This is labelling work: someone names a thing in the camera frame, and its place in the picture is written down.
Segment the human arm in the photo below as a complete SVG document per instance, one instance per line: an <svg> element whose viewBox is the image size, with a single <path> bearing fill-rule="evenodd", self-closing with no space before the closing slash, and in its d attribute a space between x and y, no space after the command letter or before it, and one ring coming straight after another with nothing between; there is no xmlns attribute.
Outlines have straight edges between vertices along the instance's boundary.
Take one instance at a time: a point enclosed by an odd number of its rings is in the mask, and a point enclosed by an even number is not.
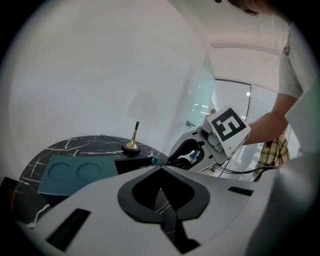
<svg viewBox="0 0 320 256"><path fill-rule="evenodd" d="M288 126L285 114L296 101L292 96L278 93L272 111L249 124L251 132L244 144L263 143L279 138Z"/></svg>

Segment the white t-shirt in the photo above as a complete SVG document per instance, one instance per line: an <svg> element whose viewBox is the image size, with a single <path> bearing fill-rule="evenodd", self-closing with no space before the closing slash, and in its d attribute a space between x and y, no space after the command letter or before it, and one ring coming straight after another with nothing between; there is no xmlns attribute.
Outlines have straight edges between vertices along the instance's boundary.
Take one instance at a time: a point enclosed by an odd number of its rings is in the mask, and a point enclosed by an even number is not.
<svg viewBox="0 0 320 256"><path fill-rule="evenodd" d="M298 99L318 77L318 64L310 47L297 26L291 23L288 41L280 56L278 94Z"/></svg>

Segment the black cable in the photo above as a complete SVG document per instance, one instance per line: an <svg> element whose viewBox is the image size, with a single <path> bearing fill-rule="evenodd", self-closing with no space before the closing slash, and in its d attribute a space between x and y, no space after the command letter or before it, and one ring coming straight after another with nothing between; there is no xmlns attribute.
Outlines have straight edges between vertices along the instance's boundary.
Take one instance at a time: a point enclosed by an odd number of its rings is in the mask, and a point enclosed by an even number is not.
<svg viewBox="0 0 320 256"><path fill-rule="evenodd" d="M228 174L239 175L239 174L250 174L250 173L253 173L253 172L255 172L257 170L261 170L261 169L270 170L270 169L277 169L277 168L278 168L278 166L263 166L263 167L256 168L256 169L253 169L253 170L248 170L248 171L235 171L235 170L226 169L226 167L224 167L223 171L227 171Z"/></svg>
<svg viewBox="0 0 320 256"><path fill-rule="evenodd" d="M102 137L102 138L107 137L107 138L109 138L109 139L111 139L111 140L114 140L115 142L119 142L119 143L121 143L121 144L122 144L122 142L121 142L121 141L116 140L115 138L112 138L112 137L107 136L107 135L104 135L104 134L101 134L101 135L100 135L100 137Z"/></svg>
<svg viewBox="0 0 320 256"><path fill-rule="evenodd" d="M228 163L225 165L225 167L224 167L223 171L220 173L220 175L219 175L219 177L218 177L218 178L220 178L220 177L221 177L221 175L224 173L224 171L226 170L226 167L228 166L228 164L229 164L230 160L231 160L231 158L229 159Z"/></svg>

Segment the person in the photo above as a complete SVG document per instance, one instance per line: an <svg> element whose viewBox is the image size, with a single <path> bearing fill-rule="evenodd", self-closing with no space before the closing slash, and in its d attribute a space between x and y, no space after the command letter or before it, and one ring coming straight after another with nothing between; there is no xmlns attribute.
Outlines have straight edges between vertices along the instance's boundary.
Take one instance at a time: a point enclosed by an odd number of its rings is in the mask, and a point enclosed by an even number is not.
<svg viewBox="0 0 320 256"><path fill-rule="evenodd" d="M204 122L203 122L203 125L205 125L205 124L208 123L207 117L215 114L216 112L217 112L217 110L216 110L215 108L212 108L212 109L210 110L210 114L207 114L207 115L206 115L206 117L205 117L205 119L204 119ZM199 153L198 150L193 151L193 153L190 154L190 158L191 158L192 160L194 160L194 159L197 159L197 160L198 160L198 158L199 158L198 153Z"/></svg>
<svg viewBox="0 0 320 256"><path fill-rule="evenodd" d="M318 66L296 25L272 4L271 0L228 0L233 6L253 16L276 15L289 25L286 46L280 56L279 88L271 112L253 123L245 145L264 143L281 136L288 126L286 113L311 85L319 82Z"/></svg>
<svg viewBox="0 0 320 256"><path fill-rule="evenodd" d="M281 166L286 161L290 160L290 153L288 150L288 142L286 139L287 129L280 135L279 138L270 140L263 144L260 158L255 168L266 166ZM257 170L254 174L254 181L258 181L264 169Z"/></svg>

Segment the black marble table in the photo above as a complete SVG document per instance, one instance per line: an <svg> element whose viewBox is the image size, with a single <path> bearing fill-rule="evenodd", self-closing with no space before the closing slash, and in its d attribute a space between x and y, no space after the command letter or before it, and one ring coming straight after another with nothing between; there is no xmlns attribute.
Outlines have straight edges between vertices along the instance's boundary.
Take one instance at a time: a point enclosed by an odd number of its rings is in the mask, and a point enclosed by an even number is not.
<svg viewBox="0 0 320 256"><path fill-rule="evenodd" d="M32 159L20 176L12 202L13 216L32 228L41 216L51 209L50 205L37 191L46 166L54 155L72 157L112 156L116 166L117 163L121 162L122 167L125 163L124 160L155 157L159 163L167 161L166 155L139 142L137 144L141 147L140 154L133 156L124 154L122 142L129 141L129 139L102 135L82 136L63 140L46 148Z"/></svg>

